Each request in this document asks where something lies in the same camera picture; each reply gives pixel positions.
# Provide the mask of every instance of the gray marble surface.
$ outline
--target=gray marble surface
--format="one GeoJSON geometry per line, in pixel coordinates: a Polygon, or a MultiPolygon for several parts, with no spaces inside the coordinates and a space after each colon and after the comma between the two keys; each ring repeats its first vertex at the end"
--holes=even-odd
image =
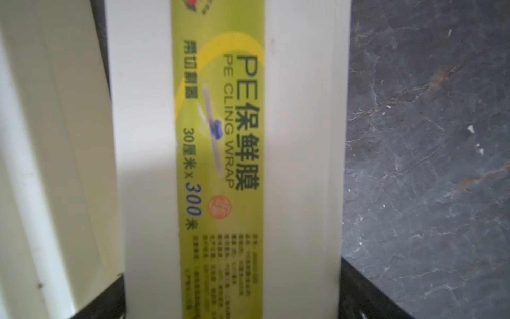
{"type": "Polygon", "coordinates": [[[353,0],[343,255],[416,318],[510,318],[510,1],[353,0]]]}

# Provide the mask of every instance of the yellow swoosh graphic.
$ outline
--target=yellow swoosh graphic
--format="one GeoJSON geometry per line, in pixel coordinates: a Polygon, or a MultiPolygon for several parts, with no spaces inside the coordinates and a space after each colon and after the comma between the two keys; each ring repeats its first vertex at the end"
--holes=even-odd
{"type": "MultiPolygon", "coordinates": [[[[226,32],[213,38],[196,55],[198,61],[197,72],[200,71],[212,60],[220,55],[231,51],[246,51],[258,56],[258,61],[264,65],[264,48],[251,37],[243,32],[226,32]]],[[[177,93],[175,94],[175,120],[184,102],[184,79],[181,80],[177,93]]]]}

